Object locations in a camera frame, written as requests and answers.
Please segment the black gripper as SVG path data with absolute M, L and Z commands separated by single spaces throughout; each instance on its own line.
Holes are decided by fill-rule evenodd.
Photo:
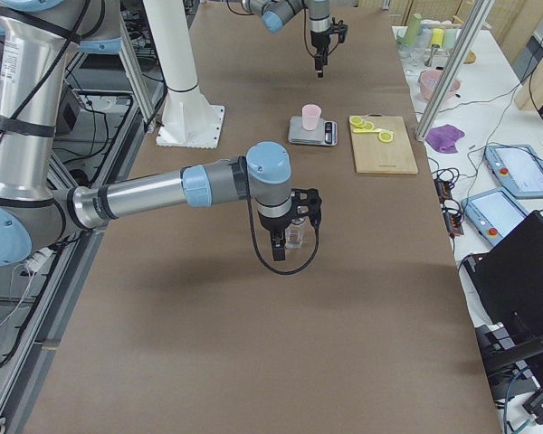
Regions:
M 258 217 L 262 227 L 270 234 L 273 260 L 285 261 L 285 230 L 291 225 L 293 215 L 288 213 L 279 217 L 268 217 L 259 212 Z
M 324 77 L 324 58 L 329 55 L 330 32 L 310 32 L 311 44 L 316 50 L 314 53 L 314 68 L 318 78 Z

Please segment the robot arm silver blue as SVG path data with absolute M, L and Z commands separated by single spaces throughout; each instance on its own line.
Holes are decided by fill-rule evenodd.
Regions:
M 324 68 L 332 53 L 330 45 L 336 37 L 336 46 L 346 39 L 348 27 L 337 22 L 330 12 L 329 1 L 225 1 L 233 14 L 258 16 L 270 33 L 277 33 L 300 12 L 304 13 L 304 47 L 314 61 L 314 70 L 319 78 L 324 77 Z
M 47 172 L 62 95 L 64 58 L 83 43 L 118 50 L 115 1 L 1 1 L 5 48 L 0 84 L 0 267 L 76 232 L 179 203 L 208 207 L 246 200 L 257 207 L 282 259 L 297 211 L 287 151 L 261 142 L 245 156 L 176 172 L 54 192 Z

